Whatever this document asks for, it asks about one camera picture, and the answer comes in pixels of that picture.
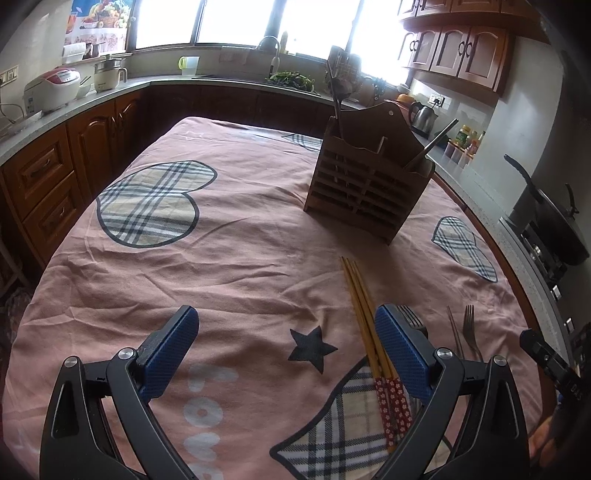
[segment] green vegetables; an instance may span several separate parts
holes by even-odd
[[[314,92],[314,80],[300,75],[299,72],[277,72],[267,80],[278,87],[293,88],[302,92]]]

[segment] wall outlet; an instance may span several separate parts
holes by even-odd
[[[445,97],[443,95],[431,95],[429,97],[429,103],[437,106],[443,106],[443,102],[445,102]]]
[[[8,69],[5,72],[0,73],[0,87],[5,86],[7,83],[14,82],[18,78],[18,65]]]

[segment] wooden chopstick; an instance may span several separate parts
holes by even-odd
[[[400,437],[402,437],[406,434],[410,426],[410,410],[408,408],[408,402],[402,390],[402,382],[398,377],[398,373],[394,368],[394,365],[392,364],[389,356],[386,354],[384,350],[384,346],[382,345],[382,342],[379,339],[377,331],[375,330],[374,316],[372,313],[375,311],[375,304],[373,303],[371,296],[369,295],[368,289],[365,285],[365,282],[363,281],[363,277],[361,276],[361,272],[359,271],[357,263],[342,257],[341,261],[343,262],[346,276],[347,278],[350,277],[350,281],[353,284],[355,290],[355,292],[351,295],[352,297],[358,297],[356,301],[359,303],[359,307],[361,308],[361,312],[363,314],[361,317],[358,318],[358,322],[360,323],[360,326],[361,322],[363,322],[365,325],[362,328],[362,330],[366,330],[369,332],[369,338],[366,333],[364,341],[371,341],[371,346],[369,347],[369,349],[375,350],[375,352],[377,353],[379,369],[384,375],[386,389],[390,400],[390,406],[392,408],[392,412],[394,413],[398,426],[398,433]]]
[[[392,453],[396,448],[396,444],[394,442],[395,429],[388,405],[388,390],[387,386],[385,385],[386,380],[383,378],[381,373],[379,359],[376,354],[375,344],[371,338],[368,325],[365,321],[365,311],[362,306],[361,299],[359,297],[359,292],[356,289],[356,284],[351,275],[351,270],[349,269],[349,265],[345,258],[340,257],[340,260],[343,265],[343,271],[345,272],[345,279],[347,280],[347,284],[349,286],[351,301],[353,303],[353,308],[355,309],[355,316],[359,324],[359,330],[361,331],[361,338],[363,339],[363,344],[365,345],[365,350],[368,354],[369,369],[371,370],[372,376],[374,378],[375,389],[378,395],[379,413],[382,419],[382,424],[384,426],[386,448],[388,450],[388,453]]]

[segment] poster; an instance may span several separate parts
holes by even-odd
[[[133,0],[74,0],[64,45],[98,44],[99,54],[125,51]]]

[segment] bowl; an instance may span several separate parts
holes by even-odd
[[[88,92],[90,92],[90,90],[92,89],[92,87],[94,86],[93,83],[90,82],[86,82],[84,85],[82,85],[80,87],[80,89],[78,90],[78,94],[76,95],[76,99],[81,99],[84,98],[86,95],[88,95]]]

